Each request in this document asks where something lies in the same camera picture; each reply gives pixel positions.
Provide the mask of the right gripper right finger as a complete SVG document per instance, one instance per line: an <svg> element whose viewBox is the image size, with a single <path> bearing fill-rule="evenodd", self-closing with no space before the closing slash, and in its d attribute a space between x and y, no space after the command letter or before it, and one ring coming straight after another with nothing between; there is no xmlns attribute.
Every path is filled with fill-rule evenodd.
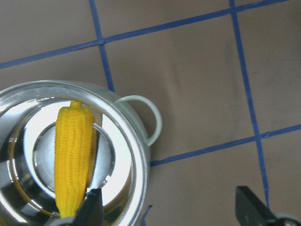
<svg viewBox="0 0 301 226"><path fill-rule="evenodd" d="M237 186L235 215L241 226L273 226L277 218L247 186Z"/></svg>

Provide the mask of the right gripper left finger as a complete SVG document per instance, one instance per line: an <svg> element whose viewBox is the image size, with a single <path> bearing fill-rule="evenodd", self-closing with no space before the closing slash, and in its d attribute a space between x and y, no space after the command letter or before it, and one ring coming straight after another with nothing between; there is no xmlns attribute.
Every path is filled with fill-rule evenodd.
<svg viewBox="0 0 301 226"><path fill-rule="evenodd" d="M73 222L73 226L102 226L103 199L101 188L92 189L82 203Z"/></svg>

